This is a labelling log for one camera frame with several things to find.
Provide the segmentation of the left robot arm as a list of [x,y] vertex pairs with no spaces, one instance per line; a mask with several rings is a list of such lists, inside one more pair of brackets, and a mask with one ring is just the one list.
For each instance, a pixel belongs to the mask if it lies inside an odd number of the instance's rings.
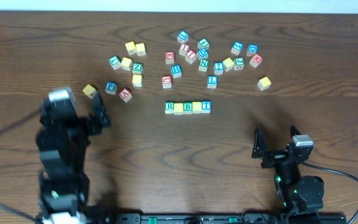
[[40,108],[42,130],[36,135],[40,161],[41,213],[36,223],[112,223],[105,208],[87,205],[90,180],[84,172],[90,136],[111,125],[100,92],[92,99],[93,112],[79,117],[69,89],[48,94]]

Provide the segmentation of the green R block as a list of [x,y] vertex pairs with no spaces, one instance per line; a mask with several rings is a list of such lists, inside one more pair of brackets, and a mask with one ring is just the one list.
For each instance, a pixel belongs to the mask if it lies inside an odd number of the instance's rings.
[[174,113],[174,102],[168,101],[165,102],[165,114],[173,114]]

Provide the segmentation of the blue T block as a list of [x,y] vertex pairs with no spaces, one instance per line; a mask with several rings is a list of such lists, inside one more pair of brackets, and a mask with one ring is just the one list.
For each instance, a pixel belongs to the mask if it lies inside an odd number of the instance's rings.
[[201,112],[210,113],[212,108],[211,101],[202,101],[201,102]]

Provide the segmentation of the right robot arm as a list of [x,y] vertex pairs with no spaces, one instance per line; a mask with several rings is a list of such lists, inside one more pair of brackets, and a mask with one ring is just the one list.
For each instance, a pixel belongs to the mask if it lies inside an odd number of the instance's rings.
[[260,129],[255,129],[252,150],[253,159],[261,159],[261,168],[275,170],[274,183],[277,195],[284,204],[283,209],[269,218],[269,223],[293,223],[301,215],[300,223],[311,222],[308,214],[317,215],[323,208],[324,181],[312,175],[302,176],[299,164],[306,161],[314,147],[307,134],[301,134],[291,125],[291,141],[284,149],[271,151]]

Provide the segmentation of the green B block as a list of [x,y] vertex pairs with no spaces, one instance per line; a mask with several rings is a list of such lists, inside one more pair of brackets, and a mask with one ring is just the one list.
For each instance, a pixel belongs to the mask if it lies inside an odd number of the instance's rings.
[[183,114],[192,114],[193,113],[193,103],[184,102],[183,103]]

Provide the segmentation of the yellow O block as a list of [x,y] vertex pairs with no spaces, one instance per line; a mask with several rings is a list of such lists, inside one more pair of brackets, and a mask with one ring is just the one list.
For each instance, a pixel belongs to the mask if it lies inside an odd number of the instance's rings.
[[192,102],[192,112],[193,114],[200,114],[202,111],[202,102],[194,101]]
[[174,104],[174,115],[182,115],[184,112],[183,103]]

